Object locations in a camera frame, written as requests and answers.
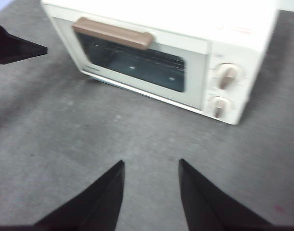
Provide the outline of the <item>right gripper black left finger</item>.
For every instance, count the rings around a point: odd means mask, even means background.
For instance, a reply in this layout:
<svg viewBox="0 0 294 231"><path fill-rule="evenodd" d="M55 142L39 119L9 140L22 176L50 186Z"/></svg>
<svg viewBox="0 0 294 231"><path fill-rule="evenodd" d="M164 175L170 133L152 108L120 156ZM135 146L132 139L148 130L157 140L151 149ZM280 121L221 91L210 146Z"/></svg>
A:
<svg viewBox="0 0 294 231"><path fill-rule="evenodd" d="M120 160L83 192L36 222L50 231L114 231L123 200L125 162Z"/></svg>

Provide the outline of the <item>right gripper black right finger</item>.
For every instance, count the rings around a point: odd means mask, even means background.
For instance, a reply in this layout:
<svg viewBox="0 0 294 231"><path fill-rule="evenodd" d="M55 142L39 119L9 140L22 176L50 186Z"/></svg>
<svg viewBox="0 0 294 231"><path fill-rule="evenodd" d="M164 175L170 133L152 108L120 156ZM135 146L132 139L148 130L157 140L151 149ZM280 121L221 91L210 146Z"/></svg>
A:
<svg viewBox="0 0 294 231"><path fill-rule="evenodd" d="M278 227L225 194L184 159L179 160L179 184L191 231L278 230Z"/></svg>

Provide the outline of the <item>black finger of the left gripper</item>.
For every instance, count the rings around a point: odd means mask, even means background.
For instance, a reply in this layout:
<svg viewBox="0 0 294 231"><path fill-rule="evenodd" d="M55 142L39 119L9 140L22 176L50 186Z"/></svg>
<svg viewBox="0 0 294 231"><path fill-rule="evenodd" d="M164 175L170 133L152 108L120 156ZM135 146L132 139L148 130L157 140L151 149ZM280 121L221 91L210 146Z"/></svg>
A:
<svg viewBox="0 0 294 231"><path fill-rule="evenodd" d="M9 34L0 25L0 64L46 55L48 48Z"/></svg>

